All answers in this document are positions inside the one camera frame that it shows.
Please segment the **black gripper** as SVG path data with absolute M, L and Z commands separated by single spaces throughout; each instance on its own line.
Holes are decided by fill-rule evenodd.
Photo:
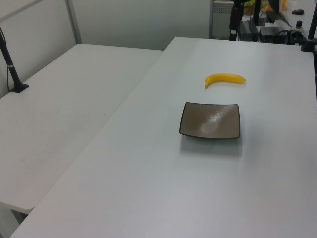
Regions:
M 242 1 L 233 0 L 232 2 L 233 2 L 233 7 L 231 9 L 230 23 L 229 23 L 229 29 L 230 29 L 229 40 L 236 41 L 237 39 L 236 30 L 238 29 L 238 26 L 242 17 Z

